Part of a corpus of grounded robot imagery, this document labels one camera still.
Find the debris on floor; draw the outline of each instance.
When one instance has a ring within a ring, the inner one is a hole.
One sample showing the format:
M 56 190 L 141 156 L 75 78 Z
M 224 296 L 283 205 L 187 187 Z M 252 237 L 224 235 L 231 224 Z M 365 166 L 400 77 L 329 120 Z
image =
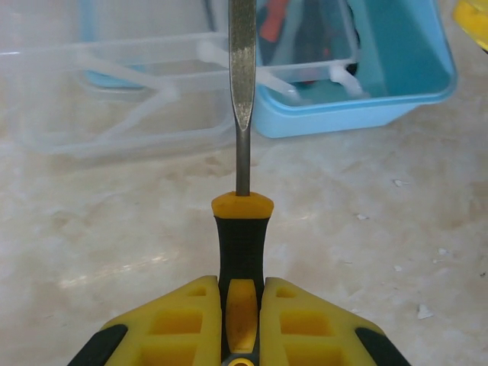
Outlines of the debris on floor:
M 394 179 L 394 180 L 393 180 L 393 183 L 394 183 L 394 184 L 395 184 L 395 185 L 396 185 L 398 188 L 403 187 L 404 185 L 409 185 L 409 184 L 410 184 L 410 182 L 409 182 L 409 181 L 401 181 L 401 180 L 399 180 L 399 179 Z
M 434 313 L 423 303 L 419 305 L 417 319 L 423 320 L 434 316 Z

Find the black rubber grip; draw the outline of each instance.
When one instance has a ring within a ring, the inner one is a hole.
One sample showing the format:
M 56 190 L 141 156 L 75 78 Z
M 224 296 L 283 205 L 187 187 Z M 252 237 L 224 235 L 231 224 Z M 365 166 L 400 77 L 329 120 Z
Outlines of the black rubber grip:
M 410 366 L 385 335 L 368 328 L 357 328 L 356 335 L 377 366 Z
M 124 324 L 117 324 L 95 333 L 68 366 L 104 366 L 127 330 Z
M 220 244 L 220 306 L 222 309 L 222 360 L 227 364 L 240 355 L 231 355 L 226 337 L 227 295 L 233 279 L 251 279 L 254 281 L 258 309 L 261 309 L 262 293 L 265 282 L 262 273 L 263 252 L 266 228 L 269 219 L 221 219 L 215 217 Z M 249 360 L 258 361 L 259 332 Z

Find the yellow and black handle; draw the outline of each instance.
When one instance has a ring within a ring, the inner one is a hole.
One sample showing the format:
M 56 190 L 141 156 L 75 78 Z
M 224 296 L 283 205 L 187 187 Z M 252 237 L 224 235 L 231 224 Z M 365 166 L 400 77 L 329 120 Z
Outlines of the yellow and black handle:
M 213 200 L 220 276 L 125 313 L 69 366 L 409 366 L 375 324 L 280 278 L 263 280 L 273 202 Z
M 265 289 L 263 253 L 274 204 L 230 192 L 212 202 L 220 244 L 222 365 L 259 364 L 259 311 Z

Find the screwdriver handle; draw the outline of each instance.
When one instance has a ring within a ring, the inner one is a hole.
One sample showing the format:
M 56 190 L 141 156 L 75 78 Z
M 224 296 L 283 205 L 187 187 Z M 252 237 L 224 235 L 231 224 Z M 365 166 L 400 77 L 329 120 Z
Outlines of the screwdriver handle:
M 259 357 L 258 313 L 265 288 L 262 263 L 273 201 L 230 192 L 212 202 L 220 245 L 223 364 Z

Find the yellow object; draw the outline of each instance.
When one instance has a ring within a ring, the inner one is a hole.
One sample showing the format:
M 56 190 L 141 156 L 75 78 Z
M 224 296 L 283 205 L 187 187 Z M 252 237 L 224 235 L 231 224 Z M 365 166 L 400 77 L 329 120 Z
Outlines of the yellow object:
M 280 278 L 267 278 L 260 366 L 376 366 L 355 334 L 380 328 Z
M 253 280 L 231 280 L 226 305 L 226 335 L 232 353 L 252 353 L 258 335 L 258 301 Z
M 220 219 L 269 219 L 274 207 L 272 200 L 254 192 L 250 196 L 230 192 L 212 201 L 213 215 Z
M 221 312 L 216 276 L 205 276 L 102 329 L 127 326 L 106 366 L 220 366 Z
M 471 38 L 488 51 L 488 0 L 460 0 L 453 17 Z
M 234 361 L 229 363 L 229 366 L 254 366 L 254 364 L 245 358 L 236 358 Z

